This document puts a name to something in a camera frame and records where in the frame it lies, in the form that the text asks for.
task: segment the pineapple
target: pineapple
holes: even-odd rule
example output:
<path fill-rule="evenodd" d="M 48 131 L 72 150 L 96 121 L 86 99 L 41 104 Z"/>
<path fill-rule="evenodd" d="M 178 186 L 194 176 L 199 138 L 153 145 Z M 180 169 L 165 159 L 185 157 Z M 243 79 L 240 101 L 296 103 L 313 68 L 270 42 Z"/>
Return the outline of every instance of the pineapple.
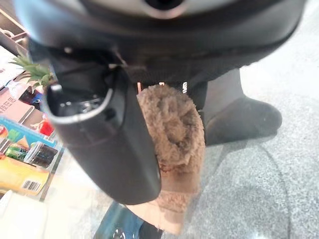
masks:
<path fill-rule="evenodd" d="M 25 72 L 20 75 L 20 80 L 24 78 L 29 78 L 29 82 L 35 82 L 32 85 L 32 91 L 38 86 L 42 86 L 44 89 L 53 83 L 55 80 L 53 78 L 52 72 L 50 72 L 48 67 L 45 67 L 41 64 L 33 64 L 30 59 L 23 54 L 18 48 L 17 48 L 19 55 L 17 57 L 13 58 L 13 61 L 10 62 L 12 64 L 21 66 Z"/>

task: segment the grey carpet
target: grey carpet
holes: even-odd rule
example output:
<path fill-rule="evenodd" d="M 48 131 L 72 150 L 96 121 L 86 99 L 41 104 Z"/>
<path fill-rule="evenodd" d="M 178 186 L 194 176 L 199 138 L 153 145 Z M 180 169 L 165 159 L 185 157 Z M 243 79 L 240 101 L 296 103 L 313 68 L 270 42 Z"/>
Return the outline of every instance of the grey carpet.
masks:
<path fill-rule="evenodd" d="M 319 1 L 277 52 L 241 70 L 283 115 L 274 137 L 210 147 L 183 233 L 164 239 L 319 238 Z"/>

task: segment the barcode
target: barcode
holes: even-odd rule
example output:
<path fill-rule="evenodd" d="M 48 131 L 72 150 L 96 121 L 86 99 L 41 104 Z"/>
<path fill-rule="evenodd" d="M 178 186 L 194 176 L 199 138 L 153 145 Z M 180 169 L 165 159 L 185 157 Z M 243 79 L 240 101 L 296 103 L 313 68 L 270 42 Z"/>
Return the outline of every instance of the barcode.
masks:
<path fill-rule="evenodd" d="M 24 182 L 22 188 L 35 192 L 35 191 L 38 190 L 38 188 L 40 187 L 40 185 L 41 185 L 41 184 L 38 183 L 38 182 L 34 182 L 34 181 L 27 180 L 27 181 Z"/>

